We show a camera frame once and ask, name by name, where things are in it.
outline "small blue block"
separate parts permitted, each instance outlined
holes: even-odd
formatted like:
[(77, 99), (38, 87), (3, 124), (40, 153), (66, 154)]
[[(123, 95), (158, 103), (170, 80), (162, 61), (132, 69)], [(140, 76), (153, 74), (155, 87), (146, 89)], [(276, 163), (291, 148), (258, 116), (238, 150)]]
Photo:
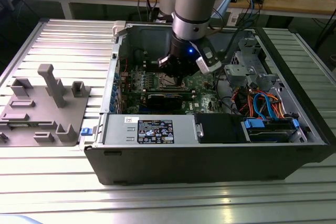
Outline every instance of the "small blue block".
[(265, 128), (264, 122), (261, 119), (246, 119), (245, 127), (249, 128)]
[(293, 122), (293, 125), (295, 126), (295, 128), (300, 127), (300, 123), (299, 123), (299, 121), (297, 119), (293, 119), (292, 122)]
[(92, 128), (82, 128), (82, 131), (80, 132), (82, 136), (92, 136), (93, 135), (93, 129)]

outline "blue cable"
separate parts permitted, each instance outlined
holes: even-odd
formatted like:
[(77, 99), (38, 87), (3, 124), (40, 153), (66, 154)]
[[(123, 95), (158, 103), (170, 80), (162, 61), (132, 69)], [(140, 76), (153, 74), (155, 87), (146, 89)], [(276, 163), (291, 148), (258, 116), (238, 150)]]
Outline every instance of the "blue cable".
[(265, 97), (266, 104), (267, 104), (267, 110), (268, 110), (268, 113), (269, 113), (270, 117), (273, 118), (273, 119), (278, 119), (278, 118), (276, 117), (276, 115), (274, 114), (272, 108), (271, 108), (271, 103), (270, 103), (270, 101), (269, 101), (269, 99), (268, 99), (268, 96), (265, 95), (265, 94), (263, 94), (263, 93), (258, 93), (258, 94), (256, 94), (256, 95), (254, 96), (254, 99), (253, 99), (253, 107), (254, 107), (254, 110), (257, 112), (258, 115), (260, 115), (260, 116), (262, 117), (262, 119), (266, 120), (266, 117), (265, 117), (263, 114), (261, 114), (261, 113), (259, 112), (258, 108), (257, 108), (257, 100), (258, 100), (258, 97), (261, 96), (261, 95), (262, 95), (263, 97)]
[(250, 0), (250, 3), (251, 3), (251, 12), (250, 12), (250, 16), (249, 16), (249, 18), (251, 18), (252, 13), (253, 13), (253, 10), (254, 10), (254, 3), (253, 3), (253, 0)]

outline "blue plastic clip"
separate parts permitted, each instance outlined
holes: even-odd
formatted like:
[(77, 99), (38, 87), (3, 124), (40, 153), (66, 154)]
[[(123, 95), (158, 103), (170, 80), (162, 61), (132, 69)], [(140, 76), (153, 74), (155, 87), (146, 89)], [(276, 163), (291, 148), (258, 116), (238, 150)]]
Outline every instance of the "blue plastic clip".
[(82, 131), (80, 132), (82, 136), (92, 136), (93, 135), (93, 129), (92, 128), (82, 128)]
[(300, 123), (299, 123), (299, 121), (297, 120), (297, 119), (293, 119), (293, 125), (295, 126), (295, 128), (299, 128), (300, 127)]

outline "floor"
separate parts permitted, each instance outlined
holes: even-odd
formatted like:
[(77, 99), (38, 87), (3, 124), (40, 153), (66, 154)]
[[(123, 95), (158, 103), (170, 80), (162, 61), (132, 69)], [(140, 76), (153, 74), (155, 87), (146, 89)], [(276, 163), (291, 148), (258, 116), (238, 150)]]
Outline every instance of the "floor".
[[(27, 4), (41, 18), (64, 18), (59, 3), (27, 1)], [(6, 68), (38, 22), (38, 18), (21, 1), (15, 1), (14, 6), (15, 10), (13, 12), (8, 10), (0, 12), (0, 72)], [(107, 11), (104, 12), (101, 5), (72, 4), (72, 10), (76, 19), (139, 21), (137, 9), (132, 6), (107, 6)], [(257, 26), (264, 27), (267, 20), (267, 15), (261, 15)], [(289, 28), (295, 29), (310, 46), (313, 46), (319, 37), (322, 31), (321, 27), (311, 18), (294, 18), (289, 25)], [(331, 70), (335, 68), (329, 60), (331, 55), (336, 54), (335, 41), (336, 34), (329, 36), (318, 51), (320, 58)]]

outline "electronic equipment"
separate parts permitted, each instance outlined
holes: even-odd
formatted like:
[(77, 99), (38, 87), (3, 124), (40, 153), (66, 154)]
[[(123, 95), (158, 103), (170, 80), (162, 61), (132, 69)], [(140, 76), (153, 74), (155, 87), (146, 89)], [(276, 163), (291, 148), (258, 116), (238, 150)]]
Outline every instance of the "electronic equipment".
[[(278, 31), (239, 31), (224, 72), (178, 84), (151, 66), (169, 50), (170, 25), (116, 26), (95, 140), (85, 147), (102, 184), (284, 179), (334, 152), (335, 136), (276, 49)], [(209, 40), (220, 50), (232, 36)]]

